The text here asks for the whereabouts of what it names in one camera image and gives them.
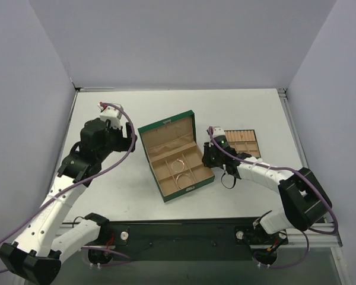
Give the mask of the green tray with compartments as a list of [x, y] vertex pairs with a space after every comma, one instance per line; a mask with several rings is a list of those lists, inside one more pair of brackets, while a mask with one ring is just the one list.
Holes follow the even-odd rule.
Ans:
[[238, 153], [248, 153], [260, 157], [260, 150], [254, 129], [225, 130], [225, 137], [231, 147]]

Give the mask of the silver pearl bangle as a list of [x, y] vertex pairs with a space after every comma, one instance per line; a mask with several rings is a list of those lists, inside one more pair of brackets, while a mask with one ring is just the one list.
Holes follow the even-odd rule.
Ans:
[[191, 175], [187, 173], [181, 173], [176, 177], [176, 183], [179, 189], [187, 188], [193, 184]]
[[185, 170], [185, 163], [181, 159], [176, 159], [171, 163], [170, 167], [174, 173], [180, 173]]

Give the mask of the green jewelry box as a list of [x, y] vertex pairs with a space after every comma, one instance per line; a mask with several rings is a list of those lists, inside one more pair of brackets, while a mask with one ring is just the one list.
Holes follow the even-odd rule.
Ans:
[[[196, 142], [195, 113], [192, 110], [138, 128], [152, 176], [164, 202], [169, 202], [213, 183], [213, 171], [202, 163], [203, 153]], [[174, 173], [171, 163], [181, 159], [185, 170]], [[193, 184], [179, 189], [177, 175], [191, 175]]]

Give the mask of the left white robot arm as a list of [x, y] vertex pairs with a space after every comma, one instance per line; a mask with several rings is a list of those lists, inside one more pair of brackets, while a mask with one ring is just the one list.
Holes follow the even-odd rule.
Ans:
[[20, 227], [22, 232], [13, 242], [0, 246], [0, 259], [9, 272], [33, 284], [51, 284], [71, 255], [90, 242], [108, 241], [109, 220], [95, 213], [62, 236], [56, 234], [92, 180], [108, 172], [102, 168], [105, 159], [112, 152], [130, 155], [136, 141], [131, 121], [121, 126], [117, 117], [95, 118], [84, 124], [39, 211]]

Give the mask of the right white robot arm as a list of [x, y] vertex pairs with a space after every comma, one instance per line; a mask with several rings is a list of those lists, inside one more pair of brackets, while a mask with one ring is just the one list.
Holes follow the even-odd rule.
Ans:
[[273, 166], [249, 153], [238, 153], [224, 135], [204, 144], [202, 162], [205, 167], [222, 169], [235, 181], [251, 181], [280, 196], [280, 208], [267, 211], [253, 222], [256, 235], [270, 236], [286, 229], [323, 235], [338, 232], [332, 203], [310, 169]]

